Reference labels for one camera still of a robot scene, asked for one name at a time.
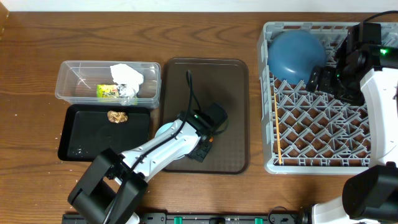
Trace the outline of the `dark blue plate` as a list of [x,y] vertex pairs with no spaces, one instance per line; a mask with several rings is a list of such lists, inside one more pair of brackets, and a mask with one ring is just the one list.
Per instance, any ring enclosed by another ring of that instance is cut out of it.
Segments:
[[305,30],[281,33],[272,41],[268,54],[270,72],[291,85],[307,83],[313,68],[327,62],[322,43]]

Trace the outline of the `wooden chopstick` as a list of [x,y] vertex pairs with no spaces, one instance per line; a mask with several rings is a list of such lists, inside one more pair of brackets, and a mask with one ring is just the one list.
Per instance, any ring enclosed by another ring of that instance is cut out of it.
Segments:
[[275,112],[275,130],[276,130],[278,163],[279,165],[282,165],[282,150],[280,146],[279,116],[278,116],[276,92],[274,92],[274,112]]

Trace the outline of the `brown walnut cookie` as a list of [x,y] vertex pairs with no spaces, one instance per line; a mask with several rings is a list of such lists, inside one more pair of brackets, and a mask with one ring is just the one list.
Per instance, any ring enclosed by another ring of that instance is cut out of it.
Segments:
[[123,123],[128,120],[128,115],[125,112],[108,111],[107,117],[112,123]]

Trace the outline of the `white napkin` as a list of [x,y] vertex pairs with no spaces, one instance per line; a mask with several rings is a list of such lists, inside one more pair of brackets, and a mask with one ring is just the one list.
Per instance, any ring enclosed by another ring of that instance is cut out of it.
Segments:
[[128,66],[119,63],[110,66],[113,82],[117,84],[120,98],[134,98],[139,92],[140,85],[144,82],[144,76]]

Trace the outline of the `yellow foil snack wrapper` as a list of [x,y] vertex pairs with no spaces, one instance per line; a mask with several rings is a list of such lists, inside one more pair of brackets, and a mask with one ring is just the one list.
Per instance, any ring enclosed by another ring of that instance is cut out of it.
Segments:
[[96,97],[105,103],[137,105],[137,90],[127,84],[97,85]]

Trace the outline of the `light blue bowl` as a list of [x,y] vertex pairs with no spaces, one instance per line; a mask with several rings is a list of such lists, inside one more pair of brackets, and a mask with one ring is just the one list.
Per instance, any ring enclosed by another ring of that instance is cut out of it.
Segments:
[[166,123],[163,124],[155,133],[155,138],[157,138],[159,135],[161,135],[162,133],[164,133],[166,130],[168,130],[170,127],[172,127],[173,123]]

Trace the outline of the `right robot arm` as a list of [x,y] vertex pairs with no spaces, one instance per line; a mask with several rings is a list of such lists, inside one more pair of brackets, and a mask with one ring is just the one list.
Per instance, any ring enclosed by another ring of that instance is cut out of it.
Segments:
[[371,137],[369,167],[348,179],[340,197],[302,212],[300,223],[397,223],[397,49],[382,44],[382,28],[353,26],[335,67],[313,68],[307,91],[366,105]]

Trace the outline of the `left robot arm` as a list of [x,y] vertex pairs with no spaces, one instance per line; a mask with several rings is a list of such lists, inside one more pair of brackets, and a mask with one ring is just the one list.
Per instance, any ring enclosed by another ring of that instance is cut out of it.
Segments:
[[68,203],[87,223],[140,223],[135,212],[148,182],[174,160],[204,160],[228,119],[216,103],[204,112],[183,111],[154,139],[119,154],[101,152],[68,196]]

